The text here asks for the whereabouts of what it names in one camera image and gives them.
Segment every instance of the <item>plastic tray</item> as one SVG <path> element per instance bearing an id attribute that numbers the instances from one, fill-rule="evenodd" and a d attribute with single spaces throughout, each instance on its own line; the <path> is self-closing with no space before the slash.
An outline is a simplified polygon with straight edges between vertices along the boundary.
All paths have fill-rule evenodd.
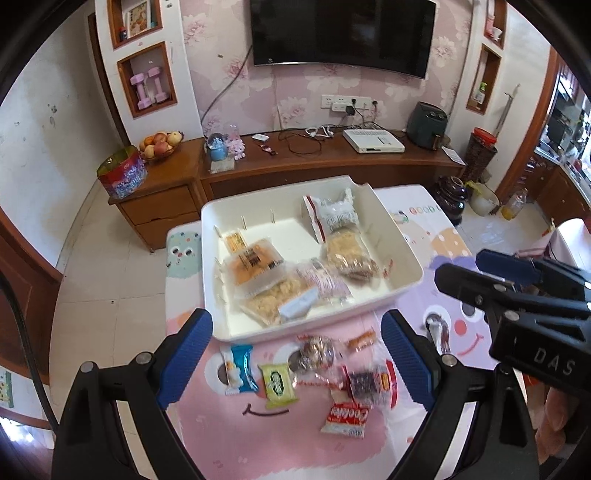
<path id="1" fill-rule="evenodd" d="M 270 238 L 286 261 L 319 257 L 322 246 L 314 238 L 303 196 L 338 199 L 347 187 L 355 197 L 362 239 L 380 269 L 389 274 L 374 279 L 371 286 L 348 281 L 352 301 L 314 307 L 305 318 L 283 325 L 263 327 L 233 306 L 220 269 L 220 263 L 230 254 L 223 241 L 225 234 L 240 229 L 247 244 Z M 260 342 L 328 325 L 390 303 L 423 277 L 421 264 L 374 190 L 369 185 L 357 185 L 350 177 L 307 181 L 215 200 L 203 208 L 201 219 L 205 308 L 213 317 L 213 336 L 221 341 Z"/>

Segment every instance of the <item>green snack package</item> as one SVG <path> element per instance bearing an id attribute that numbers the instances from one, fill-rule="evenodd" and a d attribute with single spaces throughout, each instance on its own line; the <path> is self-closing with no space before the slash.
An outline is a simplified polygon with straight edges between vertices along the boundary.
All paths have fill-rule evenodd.
<path id="1" fill-rule="evenodd" d="M 283 407 L 298 400 L 288 364 L 259 365 L 267 393 L 268 409 Z"/>

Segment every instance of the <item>red lid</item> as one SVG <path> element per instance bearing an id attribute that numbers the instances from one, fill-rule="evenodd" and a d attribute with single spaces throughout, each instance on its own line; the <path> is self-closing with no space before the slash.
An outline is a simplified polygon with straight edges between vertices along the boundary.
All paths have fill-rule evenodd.
<path id="1" fill-rule="evenodd" d="M 496 137 L 482 128 L 475 128 L 474 135 L 483 139 L 488 144 L 494 145 L 496 143 Z"/>

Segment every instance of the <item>bottle with yellow liquid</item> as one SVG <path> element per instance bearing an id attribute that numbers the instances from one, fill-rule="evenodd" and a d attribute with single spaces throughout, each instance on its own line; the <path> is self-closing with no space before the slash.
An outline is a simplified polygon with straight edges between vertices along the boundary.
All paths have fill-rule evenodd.
<path id="1" fill-rule="evenodd" d="M 515 192 L 509 201 L 501 207 L 501 215 L 505 220 L 513 220 L 524 207 L 527 200 L 527 189 Z"/>

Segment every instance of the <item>flat screen tv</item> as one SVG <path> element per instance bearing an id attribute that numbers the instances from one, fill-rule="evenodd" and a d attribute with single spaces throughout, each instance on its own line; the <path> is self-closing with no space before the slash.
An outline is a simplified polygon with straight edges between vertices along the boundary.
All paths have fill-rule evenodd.
<path id="1" fill-rule="evenodd" d="M 425 78 L 430 0 L 251 0 L 255 65 L 339 63 Z"/>

